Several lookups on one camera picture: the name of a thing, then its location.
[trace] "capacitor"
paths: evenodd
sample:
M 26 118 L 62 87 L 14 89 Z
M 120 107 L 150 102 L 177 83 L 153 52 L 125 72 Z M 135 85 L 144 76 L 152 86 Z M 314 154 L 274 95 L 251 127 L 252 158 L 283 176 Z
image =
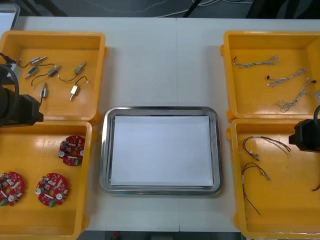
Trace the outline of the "capacitor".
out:
M 59 157 L 60 157 L 60 158 L 63 158 L 65 155 L 66 155 L 65 152 L 63 152 L 63 151 L 60 151 L 60 152 L 59 152 Z
M 57 200 L 61 200 L 65 197 L 65 195 L 63 193 L 58 193 L 55 197 Z
M 42 187 L 41 188 L 37 188 L 35 190 L 35 194 L 37 194 L 37 195 L 43 194 L 44 192 L 45 192 L 45 190 Z
M 17 195 L 10 195 L 9 197 L 8 197 L 8 201 L 9 202 L 14 202 L 14 201 L 16 201 L 18 199 L 18 196 Z

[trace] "electronic component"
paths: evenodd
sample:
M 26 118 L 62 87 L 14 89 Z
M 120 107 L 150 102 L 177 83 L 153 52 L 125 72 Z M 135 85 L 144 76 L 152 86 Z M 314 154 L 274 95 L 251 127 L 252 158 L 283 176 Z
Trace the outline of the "electronic component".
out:
M 69 80 L 64 80 L 64 79 L 61 79 L 60 78 L 60 75 L 58 75 L 58 78 L 63 81 L 63 82 L 71 82 L 72 80 L 74 80 L 81 72 L 82 70 L 84 69 L 85 65 L 87 63 L 84 61 L 82 64 L 80 64 L 79 66 L 77 66 L 74 70 L 74 77 L 69 79 Z
M 34 79 L 32 79 L 31 81 L 31 87 L 34 89 L 34 80 L 36 80 L 37 78 L 39 77 L 44 77 L 44 76 L 47 76 L 47 77 L 53 77 L 59 70 L 61 69 L 61 66 L 58 65 L 58 66 L 54 66 L 53 68 L 51 68 L 46 74 L 43 74 L 43 75 L 38 75 L 36 76 Z
M 79 86 L 78 85 L 74 85 L 71 89 L 71 97 L 70 97 L 70 101 L 72 101 L 74 99 L 74 96 L 78 93 L 79 90 Z
M 300 68 L 295 74 L 289 76 L 289 77 L 282 77 L 282 78 L 271 78 L 269 75 L 266 76 L 266 79 L 267 80 L 271 80 L 272 82 L 268 83 L 267 86 L 270 86 L 270 87 L 275 87 L 275 86 L 278 86 L 279 84 L 285 82 L 285 81 L 288 81 L 296 76 L 299 76 L 299 75 L 302 75 L 306 72 L 306 68 Z
M 68 182 L 58 173 L 49 173 L 43 176 L 35 189 L 39 201 L 52 208 L 56 204 L 61 205 L 68 195 Z
M 0 206 L 13 206 L 24 194 L 25 183 L 16 172 L 0 174 Z
M 233 65 L 237 65 L 239 68 L 244 69 L 244 68 L 249 68 L 255 65 L 275 65 L 278 63 L 279 61 L 279 56 L 278 55 L 274 55 L 272 57 L 270 57 L 267 61 L 261 61 L 261 62 L 252 62 L 252 63 L 237 63 L 236 62 L 236 58 L 235 57 L 233 59 Z
M 87 63 L 84 61 L 81 65 L 77 66 L 74 70 L 74 74 L 75 75 L 79 75 L 79 73 L 82 72 L 82 70 L 84 69 L 84 66 L 86 65 Z
M 313 81 L 310 81 L 309 77 L 305 80 L 305 84 L 303 86 L 303 88 L 300 90 L 299 92 L 299 95 L 298 97 L 296 98 L 296 100 L 294 100 L 293 102 L 288 102 L 288 101 L 284 101 L 284 100 L 279 100 L 276 102 L 276 105 L 278 107 L 281 108 L 281 112 L 282 113 L 285 113 L 287 111 L 289 111 L 289 109 L 296 105 L 297 102 L 300 100 L 300 98 L 303 96 L 303 95 L 310 95 L 310 96 L 313 96 L 315 94 L 314 91 L 306 91 L 306 87 L 309 85 L 309 84 L 315 84 L 317 81 L 316 80 L 313 80 Z
M 60 65 L 54 66 L 46 74 L 48 75 L 48 77 L 53 77 L 60 70 L 60 68 L 61 68 Z
M 47 83 L 45 82 L 43 87 L 41 88 L 41 93 L 40 93 L 40 97 L 42 99 L 45 99 L 48 95 L 48 91 L 47 91 Z
M 34 59 L 32 59 L 30 62 L 28 62 L 26 65 L 24 65 L 24 66 L 21 66 L 20 65 L 20 63 L 21 63 L 21 58 L 20 58 L 20 60 L 19 60 L 19 62 L 18 62 L 18 65 L 19 65 L 19 67 L 20 68 L 26 68 L 26 67 L 28 67 L 28 65 L 29 64 L 31 64 L 31 65 L 36 65 L 36 64 L 39 64 L 39 63 L 41 63 L 43 60 L 45 60 L 47 58 L 47 56 L 43 56 L 43 57 L 35 57 Z
M 49 63 L 49 64 L 40 64 L 40 65 L 34 66 L 28 71 L 28 74 L 25 76 L 24 79 L 27 79 L 35 75 L 37 72 L 39 72 L 39 67 L 45 67 L 45 66 L 55 66 L 55 65 L 53 63 Z
M 25 76 L 24 79 L 27 79 L 27 78 L 35 75 L 37 72 L 39 72 L 39 68 L 37 68 L 36 66 L 32 67 L 32 68 L 28 71 L 28 74 Z
M 85 139 L 81 136 L 69 136 L 61 142 L 59 158 L 69 166 L 79 166 L 85 153 Z
M 83 78 L 85 78 L 85 82 L 86 82 L 86 83 L 89 83 L 89 81 L 88 81 L 88 79 L 87 79 L 86 76 L 80 77 L 80 78 L 75 82 L 74 86 L 73 86 L 72 89 L 71 89 L 71 92 L 70 92 L 70 93 L 71 93 L 70 101 L 72 101 L 72 100 L 74 99 L 74 96 L 76 96 L 76 95 L 78 94 L 78 92 L 79 92 L 79 90 L 80 90 L 80 87 L 78 86 L 78 83 L 79 83 L 79 81 L 80 81 L 81 79 L 83 79 Z

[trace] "tray rim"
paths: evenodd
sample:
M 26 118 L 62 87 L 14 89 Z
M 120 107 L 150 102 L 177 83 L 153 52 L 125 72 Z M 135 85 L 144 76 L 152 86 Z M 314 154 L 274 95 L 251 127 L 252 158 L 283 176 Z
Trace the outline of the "tray rim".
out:
M 114 117 L 112 119 L 111 115 L 117 111 L 171 111 L 171 114 L 158 114 L 158 116 L 176 116 L 173 112 L 177 111 L 202 111 L 211 113 L 213 118 L 210 117 L 210 121 L 214 121 L 215 129 L 210 129 L 210 135 L 215 130 L 215 140 L 216 140 L 216 157 L 211 154 L 212 162 L 212 175 L 213 175 L 213 186 L 210 187 L 194 187 L 194 186 L 117 186 L 113 187 L 110 183 L 111 174 L 111 163 L 110 163 L 110 151 L 111 146 L 109 142 L 109 137 L 111 136 L 110 130 L 112 128 L 112 122 L 114 122 Z M 136 114 L 135 116 L 150 116 L 150 114 Z M 180 114 L 178 116 L 203 116 L 204 114 Z M 213 141 L 210 141 L 211 150 L 213 149 Z M 101 157 L 100 157 L 100 174 L 99 174 L 99 185 L 102 191 L 111 195 L 215 195 L 222 187 L 222 164 L 221 164 L 221 144 L 220 144 L 220 133 L 219 133 L 219 120 L 217 113 L 209 107 L 186 107 L 186 106 L 116 106 L 107 111 L 104 116 L 103 128 L 102 128 L 102 142 L 101 142 Z

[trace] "yellow plastic tray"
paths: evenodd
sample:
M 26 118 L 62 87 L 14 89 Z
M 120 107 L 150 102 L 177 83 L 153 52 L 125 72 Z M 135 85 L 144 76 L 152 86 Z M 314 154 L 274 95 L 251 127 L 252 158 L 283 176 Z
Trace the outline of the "yellow plastic tray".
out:
M 300 151 L 289 145 L 299 119 L 236 119 L 226 131 L 230 141 L 235 190 L 235 225 L 249 239 L 318 239 L 320 236 L 320 154 Z M 287 157 L 275 145 L 263 139 L 248 140 L 247 148 L 260 154 L 260 161 L 245 152 L 242 141 L 249 136 L 266 136 L 287 144 Z M 261 215 L 244 200 L 242 170 L 254 161 L 271 177 L 257 168 L 244 173 L 248 199 Z
M 70 167 L 58 158 L 67 137 L 85 137 L 83 161 Z M 24 180 L 24 195 L 14 206 L 0 207 L 1 240 L 75 240 L 86 228 L 86 185 L 91 145 L 96 134 L 86 121 L 45 121 L 34 126 L 0 128 L 1 173 L 17 172 Z M 43 205 L 35 194 L 42 176 L 59 173 L 70 186 L 62 205 Z
M 104 57 L 107 54 L 105 43 L 105 35 L 94 32 L 7 31 L 1 37 L 0 52 L 17 61 L 22 59 L 21 65 L 33 58 L 47 56 L 41 64 L 61 65 L 58 74 L 66 80 L 72 79 L 74 69 L 86 61 L 87 65 L 75 80 L 62 82 L 58 74 L 43 76 L 34 80 L 35 89 L 31 88 L 33 76 L 25 79 L 32 67 L 29 65 L 22 68 L 19 88 L 20 94 L 28 94 L 40 101 L 41 88 L 44 82 L 47 83 L 48 97 L 40 108 L 46 120 L 81 120 L 96 124 L 100 119 L 98 104 Z M 37 75 L 45 74 L 51 68 L 40 67 Z M 69 101 L 70 91 L 81 76 L 86 76 L 89 83 L 82 79 L 78 96 Z
M 224 35 L 220 52 L 224 57 L 229 110 L 233 119 L 307 119 L 317 107 L 314 97 L 304 95 L 288 112 L 282 113 L 277 101 L 293 102 L 307 77 L 318 83 L 307 90 L 320 88 L 320 32 L 250 32 L 229 31 Z M 263 62 L 273 55 L 279 56 L 276 65 L 256 65 L 239 68 L 238 63 Z M 276 87 L 266 86 L 272 78 L 286 78 L 306 68 L 306 73 L 296 76 Z

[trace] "white twisted cable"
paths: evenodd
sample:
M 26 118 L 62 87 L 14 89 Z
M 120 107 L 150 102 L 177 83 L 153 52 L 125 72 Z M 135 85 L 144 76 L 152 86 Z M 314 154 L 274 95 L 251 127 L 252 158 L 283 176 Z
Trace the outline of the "white twisted cable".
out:
M 315 84 L 317 81 L 316 80 L 313 80 L 313 81 L 309 81 L 310 78 L 308 77 L 306 80 L 305 80 L 305 84 L 303 86 L 303 88 L 300 90 L 299 92 L 299 95 L 298 97 L 296 98 L 296 100 L 294 100 L 293 102 L 288 102 L 288 101 L 284 101 L 284 100 L 279 100 L 276 102 L 276 105 L 278 107 L 281 108 L 281 112 L 282 113 L 285 113 L 287 111 L 289 111 L 289 109 L 296 105 L 297 102 L 300 100 L 300 98 L 303 96 L 303 95 L 310 95 L 310 96 L 313 96 L 315 94 L 315 91 L 305 91 L 306 90 L 306 87 L 309 85 L 309 84 Z
M 252 62 L 252 63 L 237 63 L 236 62 L 236 58 L 235 57 L 233 59 L 233 65 L 237 65 L 239 68 L 244 69 L 244 68 L 249 68 L 255 65 L 275 65 L 279 62 L 279 56 L 278 55 L 274 55 L 272 57 L 270 57 L 267 61 L 261 61 L 261 62 Z
M 267 86 L 270 86 L 270 87 L 275 87 L 275 86 L 278 86 L 279 84 L 285 82 L 285 81 L 288 81 L 296 76 L 299 76 L 299 75 L 302 75 L 306 72 L 306 68 L 300 68 L 295 74 L 289 76 L 289 77 L 282 77 L 282 78 L 271 78 L 269 75 L 266 76 L 266 79 L 267 80 L 271 80 L 272 82 L 268 83 Z

